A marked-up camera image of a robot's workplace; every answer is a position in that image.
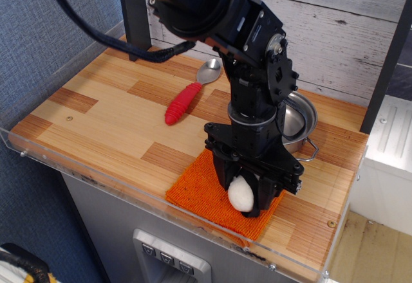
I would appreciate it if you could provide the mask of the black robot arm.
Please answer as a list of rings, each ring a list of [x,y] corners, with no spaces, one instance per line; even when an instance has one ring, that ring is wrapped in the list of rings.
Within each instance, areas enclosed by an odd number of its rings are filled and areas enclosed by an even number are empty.
[[[230,83],[230,123],[207,123],[205,146],[224,189],[242,179],[252,192],[241,213],[257,217],[282,191],[296,193],[304,168],[283,140],[298,74],[282,22],[260,0],[154,0],[153,8],[171,33],[203,42],[221,57]]]

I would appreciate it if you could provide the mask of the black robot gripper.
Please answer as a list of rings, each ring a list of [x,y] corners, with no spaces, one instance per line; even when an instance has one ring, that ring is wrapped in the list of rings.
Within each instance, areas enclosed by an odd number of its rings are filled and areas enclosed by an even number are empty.
[[[296,194],[301,189],[304,167],[284,147],[275,121],[263,125],[209,122],[204,130],[205,147],[212,152],[225,191],[241,169],[249,171],[241,172],[253,193],[252,209],[241,212],[244,217],[258,217],[283,190]]]

